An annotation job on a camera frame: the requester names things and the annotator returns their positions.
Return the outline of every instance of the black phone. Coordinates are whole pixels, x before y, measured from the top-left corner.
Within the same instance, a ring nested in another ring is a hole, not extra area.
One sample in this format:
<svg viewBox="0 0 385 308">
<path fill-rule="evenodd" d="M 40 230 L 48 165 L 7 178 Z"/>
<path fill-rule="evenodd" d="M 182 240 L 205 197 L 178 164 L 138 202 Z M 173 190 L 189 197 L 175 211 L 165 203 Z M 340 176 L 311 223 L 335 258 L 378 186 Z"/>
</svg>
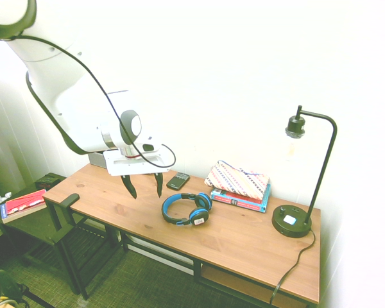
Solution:
<svg viewBox="0 0 385 308">
<path fill-rule="evenodd" d="M 170 181 L 168 181 L 167 187 L 179 191 L 189 179 L 189 175 L 178 172 L 172 179 L 170 179 Z"/>
</svg>

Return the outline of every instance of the lamp base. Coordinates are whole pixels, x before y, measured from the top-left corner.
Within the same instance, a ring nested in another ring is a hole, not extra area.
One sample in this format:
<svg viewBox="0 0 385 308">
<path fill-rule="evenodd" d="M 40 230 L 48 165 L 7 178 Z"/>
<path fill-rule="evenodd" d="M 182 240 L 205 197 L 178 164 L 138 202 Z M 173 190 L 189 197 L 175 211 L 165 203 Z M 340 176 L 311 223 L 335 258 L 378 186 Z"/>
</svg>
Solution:
<svg viewBox="0 0 385 308">
<path fill-rule="evenodd" d="M 303 237 L 311 229 L 312 221 L 308 220 L 306 211 L 294 205 L 281 205 L 274 210 L 272 224 L 281 234 L 288 237 Z"/>
</svg>

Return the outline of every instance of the lamp arm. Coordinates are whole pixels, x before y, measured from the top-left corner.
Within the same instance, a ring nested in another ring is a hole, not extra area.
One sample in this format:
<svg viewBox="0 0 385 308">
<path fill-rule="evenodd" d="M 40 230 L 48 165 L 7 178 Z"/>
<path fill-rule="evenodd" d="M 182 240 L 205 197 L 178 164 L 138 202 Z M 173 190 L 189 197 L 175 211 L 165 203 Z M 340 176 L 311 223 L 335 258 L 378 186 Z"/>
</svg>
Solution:
<svg viewBox="0 0 385 308">
<path fill-rule="evenodd" d="M 305 116 L 318 117 L 320 119 L 325 119 L 325 120 L 329 121 L 332 125 L 332 137 L 331 137 L 331 140 L 329 142 L 329 146 L 328 146 L 327 154 L 325 156 L 325 160 L 323 161 L 320 177 L 318 178 L 318 182 L 317 182 L 316 187 L 315 187 L 314 195 L 312 196 L 311 204 L 309 205 L 307 217 L 305 218 L 305 223 L 307 223 L 309 221 L 309 218 L 311 217 L 312 209 L 314 208 L 315 200 L 316 200 L 316 197 L 318 195 L 318 191 L 320 190 L 323 174 L 325 172 L 325 169 L 327 168 L 329 156 L 331 154 L 332 147 L 334 146 L 334 143 L 335 143 L 335 138 L 336 138 L 338 128 L 336 126 L 335 121 L 326 115 L 316 114 L 314 112 L 309 112 L 309 111 L 304 111 L 304 110 L 301 110 L 300 108 L 298 109 L 297 115 L 298 114 L 303 114 Z"/>
</svg>

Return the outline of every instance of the blue headphones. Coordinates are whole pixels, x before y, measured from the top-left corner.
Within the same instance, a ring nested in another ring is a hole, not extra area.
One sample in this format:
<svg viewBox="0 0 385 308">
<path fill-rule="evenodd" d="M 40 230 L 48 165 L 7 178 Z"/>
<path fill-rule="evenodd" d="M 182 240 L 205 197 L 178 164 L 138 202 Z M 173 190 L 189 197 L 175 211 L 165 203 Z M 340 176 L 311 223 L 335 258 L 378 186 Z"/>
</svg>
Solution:
<svg viewBox="0 0 385 308">
<path fill-rule="evenodd" d="M 192 210 L 190 213 L 188 219 L 187 218 L 181 218 L 181 219 L 176 219 L 168 216 L 167 210 L 169 206 L 179 200 L 179 199 L 190 199 L 194 200 L 197 209 Z M 209 218 L 209 210 L 212 207 L 212 200 L 208 195 L 200 192 L 199 194 L 174 194 L 170 197 L 167 198 L 166 201 L 162 204 L 161 208 L 161 213 L 164 219 L 177 226 L 182 226 L 182 225 L 200 225 L 204 222 L 206 222 Z"/>
</svg>

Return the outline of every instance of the label sticker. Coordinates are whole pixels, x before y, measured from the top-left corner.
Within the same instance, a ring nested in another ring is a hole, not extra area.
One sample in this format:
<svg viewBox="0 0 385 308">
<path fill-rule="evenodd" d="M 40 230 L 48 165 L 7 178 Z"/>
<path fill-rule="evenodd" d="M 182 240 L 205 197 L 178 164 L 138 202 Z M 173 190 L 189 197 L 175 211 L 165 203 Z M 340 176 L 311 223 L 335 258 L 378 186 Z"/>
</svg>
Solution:
<svg viewBox="0 0 385 308">
<path fill-rule="evenodd" d="M 195 225 L 200 225 L 200 224 L 202 224 L 202 223 L 204 223 L 205 221 L 204 221 L 204 219 L 203 218 L 200 218 L 200 219 L 197 219 L 197 220 L 194 220 L 194 224 Z"/>
<path fill-rule="evenodd" d="M 294 225 L 296 223 L 296 218 L 294 218 L 293 216 L 287 215 L 285 216 L 284 221 L 286 223 L 289 223 L 290 225 Z"/>
</svg>

